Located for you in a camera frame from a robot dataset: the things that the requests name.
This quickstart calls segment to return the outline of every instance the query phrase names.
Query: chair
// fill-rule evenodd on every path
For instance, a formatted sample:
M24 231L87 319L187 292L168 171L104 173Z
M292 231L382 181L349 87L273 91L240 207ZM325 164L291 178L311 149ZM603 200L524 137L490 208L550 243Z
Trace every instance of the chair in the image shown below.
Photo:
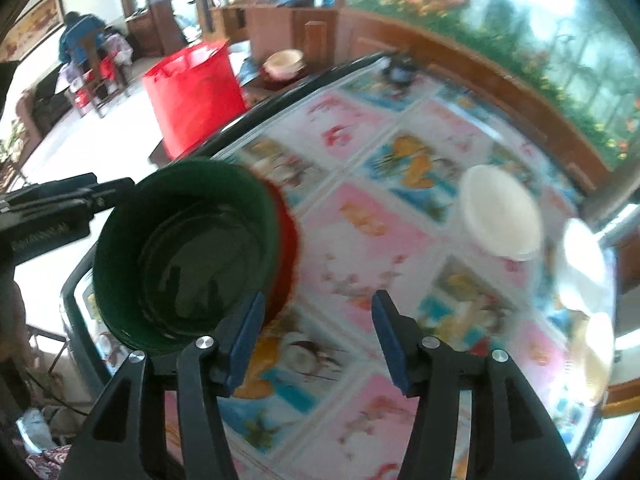
M89 98L91 99L92 104L94 105L95 111L100 118L103 117L101 113L101 108L104 105L108 104L112 100L114 100L117 96L124 93L126 97L129 97L129 91L127 90L127 81L124 79L121 70L117 67L116 62L113 60L113 56L107 52L104 48L96 48L95 46L95 37L96 34L104 34L104 28L100 28L97 30L91 31L89 34L85 35L82 39L78 41L78 46L84 51L86 55L90 71L93 75L93 78L89 81L86 79L86 72L82 68L82 63L78 62L76 56L76 50L72 49L71 58L74 64L78 67L78 70L82 73L82 89L85 90L89 94ZM101 99L98 97L97 89L103 87L108 92L108 83L110 80L105 79L100 72L100 63L105 58L111 59L114 67L116 67L115 71L115 83L116 89L110 94L107 93L107 97Z

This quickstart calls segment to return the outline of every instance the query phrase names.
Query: picture frame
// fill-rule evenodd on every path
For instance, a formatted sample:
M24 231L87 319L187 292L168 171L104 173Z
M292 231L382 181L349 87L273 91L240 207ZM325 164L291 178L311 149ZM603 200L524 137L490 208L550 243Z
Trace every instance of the picture frame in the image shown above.
M62 0L40 0L17 20L0 44L0 62L22 61L64 24Z

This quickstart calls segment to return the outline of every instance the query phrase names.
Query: person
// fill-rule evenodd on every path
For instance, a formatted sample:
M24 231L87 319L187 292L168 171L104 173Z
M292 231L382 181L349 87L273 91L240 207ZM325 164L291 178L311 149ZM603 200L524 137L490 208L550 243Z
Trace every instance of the person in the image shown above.
M101 30L107 26L103 20L93 14L81 15L78 12L68 12L65 15L66 29L60 36L59 58L62 63L74 62L85 73L91 70L86 52L80 47L80 41L87 35L95 32L95 47L98 54L102 44L104 43L104 34ZM99 86L96 93L100 99L107 97L107 89L105 86Z

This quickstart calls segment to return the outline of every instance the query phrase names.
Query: tiled floor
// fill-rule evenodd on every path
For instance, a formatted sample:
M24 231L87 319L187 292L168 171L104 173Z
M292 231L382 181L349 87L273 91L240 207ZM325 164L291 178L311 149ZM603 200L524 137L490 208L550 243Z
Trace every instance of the tiled floor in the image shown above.
M140 79L155 62L142 59L135 64L130 97L121 96L104 108L103 119L93 111L84 118L71 111L56 124L24 166L29 181L95 173L99 182L126 176L138 182L155 171L147 159L162 136ZM22 290L27 323L62 333L60 290L97 240L107 216L108 212L96 216L88 238L18 266L15 280Z

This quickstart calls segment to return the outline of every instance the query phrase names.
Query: clothing on chair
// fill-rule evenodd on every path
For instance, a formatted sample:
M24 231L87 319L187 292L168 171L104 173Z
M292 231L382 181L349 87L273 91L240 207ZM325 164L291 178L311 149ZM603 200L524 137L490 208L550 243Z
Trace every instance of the clothing on chair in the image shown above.
M77 22L67 27L60 37L60 61L62 63L70 63L72 61L72 53L74 54L73 61L76 63L82 64L87 61L86 53L78 43L91 31L104 27L106 27L104 21L93 14L81 16ZM95 47L100 48L103 43L104 35L97 32L95 35Z

